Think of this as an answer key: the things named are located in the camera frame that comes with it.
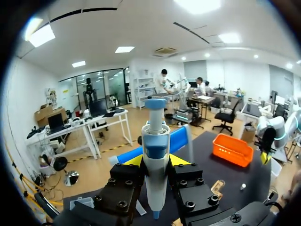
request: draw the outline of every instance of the black table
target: black table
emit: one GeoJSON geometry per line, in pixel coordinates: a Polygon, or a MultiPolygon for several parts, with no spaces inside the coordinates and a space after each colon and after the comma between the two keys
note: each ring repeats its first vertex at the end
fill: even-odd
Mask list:
{"type": "MultiPolygon", "coordinates": [[[[250,202],[263,202],[269,194],[270,162],[267,165],[262,165],[260,152],[258,151],[254,152],[253,161],[246,168],[236,166],[216,156],[212,156],[212,141],[215,137],[216,134],[205,131],[202,135],[193,140],[193,150],[194,161],[201,166],[203,178],[209,187],[212,187],[213,184],[220,179],[226,183],[225,187],[221,190],[223,197],[220,201],[220,209],[226,210],[230,207],[234,207],[236,210],[239,210],[250,202]],[[240,187],[243,183],[246,184],[246,188],[240,191],[240,187]]],[[[175,155],[184,160],[188,160],[188,148],[182,148],[176,152],[175,155]]],[[[69,208],[71,200],[76,200],[78,197],[93,197],[98,192],[99,190],[64,198],[64,208],[69,208]]],[[[153,219],[153,213],[147,202],[145,185],[142,187],[139,201],[147,211],[147,214],[139,216],[137,212],[132,224],[134,226],[152,226],[154,224],[167,226],[179,218],[176,202],[169,186],[167,186],[166,201],[160,213],[159,220],[155,221],[153,219]]]]}
{"type": "Polygon", "coordinates": [[[261,112],[259,111],[259,108],[257,105],[253,105],[253,104],[250,104],[250,110],[247,111],[247,107],[248,105],[246,104],[245,107],[244,107],[244,110],[243,110],[243,113],[244,114],[249,114],[249,115],[252,115],[252,116],[255,116],[255,117],[260,117],[261,116],[261,112]]]}

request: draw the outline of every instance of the keyboard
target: keyboard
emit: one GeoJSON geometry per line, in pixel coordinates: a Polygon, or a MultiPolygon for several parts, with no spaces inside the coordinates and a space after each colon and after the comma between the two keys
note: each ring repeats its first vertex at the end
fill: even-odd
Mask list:
{"type": "Polygon", "coordinates": [[[52,129],[52,130],[50,130],[50,131],[47,133],[47,135],[51,135],[51,134],[57,133],[57,132],[59,132],[59,131],[62,131],[62,130],[64,130],[64,129],[67,129],[67,128],[70,128],[70,127],[71,127],[71,125],[65,125],[65,126],[62,126],[62,127],[58,127],[58,128],[52,129]]]}

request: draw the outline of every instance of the chair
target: chair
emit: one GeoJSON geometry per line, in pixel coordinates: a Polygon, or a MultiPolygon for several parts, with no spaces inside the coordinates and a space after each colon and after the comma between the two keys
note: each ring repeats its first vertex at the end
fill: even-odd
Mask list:
{"type": "MultiPolygon", "coordinates": [[[[48,157],[44,154],[42,155],[42,158],[45,160],[45,162],[50,166],[50,163],[48,161],[48,157]]],[[[65,170],[66,166],[68,164],[68,160],[65,157],[57,157],[53,163],[53,168],[56,172],[64,171],[65,172],[65,178],[64,178],[64,184],[68,187],[74,185],[78,179],[79,179],[79,173],[77,171],[70,171],[67,172],[65,170]]]]}
{"type": "Polygon", "coordinates": [[[273,118],[276,118],[278,116],[282,116],[284,117],[284,114],[285,114],[285,108],[283,105],[277,105],[277,108],[276,108],[276,111],[273,115],[273,118]]]}
{"type": "Polygon", "coordinates": [[[232,136],[233,135],[232,127],[231,126],[227,126],[226,123],[231,123],[232,124],[234,122],[234,119],[235,119],[235,108],[236,108],[236,106],[238,104],[239,104],[239,100],[236,102],[236,104],[232,108],[231,114],[226,114],[226,113],[221,113],[221,112],[217,113],[214,118],[218,119],[218,120],[221,120],[224,123],[222,123],[219,126],[213,126],[212,129],[214,129],[214,128],[221,128],[220,133],[225,129],[228,132],[230,132],[230,135],[232,136]]]}

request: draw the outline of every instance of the shelf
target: shelf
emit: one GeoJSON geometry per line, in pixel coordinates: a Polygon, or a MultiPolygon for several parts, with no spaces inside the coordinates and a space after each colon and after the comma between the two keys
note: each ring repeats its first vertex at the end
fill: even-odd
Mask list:
{"type": "Polygon", "coordinates": [[[155,88],[156,88],[155,86],[146,86],[146,87],[136,88],[136,89],[142,90],[142,89],[155,89],[155,88]]]}

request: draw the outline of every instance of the desk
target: desk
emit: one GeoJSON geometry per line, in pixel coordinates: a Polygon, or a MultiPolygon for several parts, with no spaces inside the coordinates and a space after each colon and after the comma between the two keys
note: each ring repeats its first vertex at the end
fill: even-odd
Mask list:
{"type": "Polygon", "coordinates": [[[253,104],[250,104],[249,111],[247,111],[247,104],[245,104],[244,108],[241,110],[241,113],[242,113],[244,119],[243,119],[243,124],[241,125],[241,128],[240,128],[240,132],[239,132],[239,136],[238,136],[239,139],[241,139],[241,137],[243,135],[243,132],[245,129],[245,124],[248,122],[251,122],[251,121],[257,123],[259,117],[261,116],[261,112],[259,111],[258,106],[253,105],[253,104]]]}
{"type": "Polygon", "coordinates": [[[179,93],[178,92],[173,92],[173,93],[157,93],[157,94],[152,94],[150,95],[151,98],[163,98],[163,99],[167,99],[167,98],[172,98],[172,109],[174,110],[174,97],[178,96],[179,93]]]}
{"type": "MultiPolygon", "coordinates": [[[[236,210],[241,209],[250,202],[263,202],[269,194],[271,165],[262,165],[260,160],[260,152],[255,151],[253,161],[246,168],[236,166],[218,157],[212,156],[212,141],[217,135],[211,132],[204,132],[192,141],[194,161],[198,163],[203,170],[203,178],[209,187],[221,179],[226,182],[221,193],[223,197],[220,201],[220,209],[226,210],[234,207],[236,210]],[[240,191],[241,184],[245,183],[246,188],[240,191]]],[[[175,153],[176,156],[189,159],[188,148],[184,147],[175,153]]],[[[76,200],[78,197],[94,197],[98,191],[64,198],[63,206],[69,209],[70,201],[76,200]]],[[[159,220],[153,219],[153,213],[149,208],[146,196],[146,186],[142,187],[139,201],[147,211],[147,214],[139,216],[136,212],[133,226],[167,226],[179,218],[176,202],[173,197],[171,188],[168,186],[166,191],[166,201],[163,210],[160,213],[159,220]]]]}
{"type": "Polygon", "coordinates": [[[50,135],[47,135],[46,129],[45,129],[41,133],[36,133],[31,138],[25,140],[25,144],[26,144],[27,148],[29,149],[30,156],[32,157],[32,162],[33,162],[34,165],[36,165],[37,170],[39,170],[39,167],[40,167],[38,157],[41,154],[41,152],[36,151],[36,150],[39,150],[37,145],[38,146],[45,145],[45,141],[47,141],[47,140],[51,140],[53,138],[57,138],[57,137],[65,135],[65,134],[72,133],[72,132],[75,132],[75,131],[80,130],[80,129],[82,129],[83,132],[84,132],[87,144],[83,145],[81,147],[73,148],[69,151],[64,151],[60,154],[55,154],[55,155],[53,155],[53,157],[56,158],[56,157],[71,154],[73,152],[77,152],[77,151],[85,149],[85,148],[89,148],[92,155],[93,155],[93,157],[94,157],[94,159],[97,159],[96,150],[95,150],[95,147],[93,146],[92,138],[89,134],[89,131],[87,129],[87,125],[85,123],[83,123],[81,125],[77,125],[77,126],[71,126],[67,129],[63,129],[63,130],[61,130],[57,133],[53,133],[53,134],[50,134],[50,135]]]}
{"type": "Polygon", "coordinates": [[[197,102],[198,105],[201,104],[201,118],[211,122],[210,119],[207,119],[207,106],[215,100],[215,97],[212,97],[212,98],[207,99],[207,100],[202,100],[200,98],[192,97],[192,98],[189,98],[189,100],[197,102]],[[202,117],[203,116],[203,108],[205,108],[205,118],[202,117]]]}
{"type": "Polygon", "coordinates": [[[131,144],[131,146],[133,146],[133,142],[132,142],[132,137],[131,137],[131,132],[130,132],[130,128],[128,126],[128,120],[127,120],[127,113],[128,113],[128,110],[124,110],[124,112],[120,112],[120,113],[115,113],[112,117],[104,117],[103,115],[102,116],[98,116],[98,117],[95,117],[91,120],[88,120],[86,122],[87,124],[87,127],[89,129],[89,135],[91,136],[92,138],[92,142],[93,142],[93,145],[95,146],[95,149],[96,149],[96,152],[98,154],[98,156],[101,158],[101,155],[100,155],[100,151],[99,151],[99,147],[98,147],[98,144],[97,144],[97,141],[96,141],[96,138],[93,134],[94,131],[96,130],[99,130],[99,129],[102,129],[102,128],[105,128],[105,127],[109,127],[109,126],[112,126],[112,125],[115,125],[117,123],[120,123],[121,124],[121,129],[122,129],[122,134],[123,134],[123,137],[127,140],[128,143],[131,144]],[[103,126],[99,126],[97,127],[97,122],[99,121],[103,121],[103,120],[107,120],[107,119],[112,119],[112,118],[118,118],[117,121],[114,121],[114,122],[111,122],[111,123],[107,123],[103,126]],[[128,136],[127,137],[124,133],[124,128],[123,128],[123,124],[122,122],[126,122],[127,124],[127,132],[128,132],[128,136]]]}

